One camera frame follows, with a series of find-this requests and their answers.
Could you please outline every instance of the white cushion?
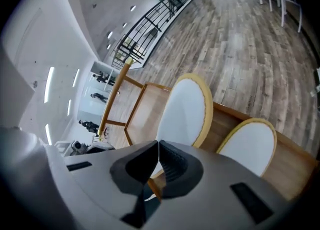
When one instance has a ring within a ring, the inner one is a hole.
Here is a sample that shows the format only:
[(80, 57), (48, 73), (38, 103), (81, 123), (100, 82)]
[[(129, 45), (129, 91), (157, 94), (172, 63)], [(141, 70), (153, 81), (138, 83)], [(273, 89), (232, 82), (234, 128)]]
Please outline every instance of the white cushion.
[(272, 159), (275, 133), (263, 122), (249, 122), (225, 143), (219, 154), (230, 157), (261, 176)]
[[(178, 82), (170, 93), (159, 123), (156, 140), (192, 146), (205, 120), (205, 100), (199, 85), (192, 79)], [(158, 162), (152, 175), (162, 170)]]

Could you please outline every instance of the ceiling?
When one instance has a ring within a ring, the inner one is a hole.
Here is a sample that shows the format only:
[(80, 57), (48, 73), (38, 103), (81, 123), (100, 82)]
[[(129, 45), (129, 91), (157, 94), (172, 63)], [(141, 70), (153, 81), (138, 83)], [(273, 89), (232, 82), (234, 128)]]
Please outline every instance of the ceiling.
[[(80, 0), (86, 27), (92, 38), (94, 47), (104, 60), (112, 51), (121, 36), (146, 12), (144, 5), (148, 0)], [(130, 7), (136, 5), (133, 12)]]

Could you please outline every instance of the chair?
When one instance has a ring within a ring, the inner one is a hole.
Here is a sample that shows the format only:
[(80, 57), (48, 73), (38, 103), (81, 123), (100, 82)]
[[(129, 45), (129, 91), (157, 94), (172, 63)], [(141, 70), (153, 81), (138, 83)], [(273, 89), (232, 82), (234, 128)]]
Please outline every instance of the chair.
[[(209, 87), (195, 74), (181, 76), (173, 89), (153, 83), (142, 85), (126, 76), (132, 63), (133, 60), (128, 59), (116, 79), (104, 109), (98, 135), (103, 135), (106, 124), (112, 124), (124, 127), (124, 134), (130, 146), (157, 139), (199, 147), (210, 130), (213, 118), (213, 98)], [(116, 94), (124, 80), (141, 88), (126, 123), (108, 119)], [(158, 163), (152, 177), (156, 178), (162, 172)], [(153, 179), (149, 179), (148, 184), (160, 198)]]
[(293, 3), (299, 7), (299, 26), (298, 26), (298, 33), (301, 31), (301, 26), (302, 26), (302, 8), (299, 3), (297, 3), (296, 0), (281, 0), (281, 27), (284, 26), (285, 24), (285, 14), (287, 13), (286, 11), (286, 2)]
[[(162, 114), (156, 140), (176, 142), (198, 148), (211, 127), (214, 109), (212, 94), (195, 74), (185, 74), (175, 83)], [(163, 173), (158, 162), (151, 178)]]
[(276, 146), (277, 134), (273, 125), (264, 119), (250, 118), (227, 135), (217, 153), (262, 176), (275, 154)]

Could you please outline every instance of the black metal railing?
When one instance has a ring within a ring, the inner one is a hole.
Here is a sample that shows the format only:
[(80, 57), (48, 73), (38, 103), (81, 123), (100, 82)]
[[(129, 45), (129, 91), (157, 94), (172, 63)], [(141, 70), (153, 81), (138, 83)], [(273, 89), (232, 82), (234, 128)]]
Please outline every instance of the black metal railing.
[(112, 67), (122, 69), (126, 59), (141, 63), (158, 33), (188, 0), (162, 0), (125, 34), (114, 49)]

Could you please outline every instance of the wood plank flooring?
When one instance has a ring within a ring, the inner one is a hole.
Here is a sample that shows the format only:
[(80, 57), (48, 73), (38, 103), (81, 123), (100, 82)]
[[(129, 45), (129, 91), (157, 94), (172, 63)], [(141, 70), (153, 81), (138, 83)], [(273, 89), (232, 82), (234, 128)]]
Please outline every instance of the wood plank flooring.
[[(320, 121), (315, 57), (306, 38), (280, 10), (257, 0), (193, 0), (177, 17), (143, 69), (128, 75), (140, 83), (172, 87), (184, 73), (201, 76), (214, 102), (269, 120), (312, 155), (319, 149)], [(127, 121), (139, 89), (125, 83), (111, 120)], [(123, 128), (111, 127), (109, 142), (126, 144)]]

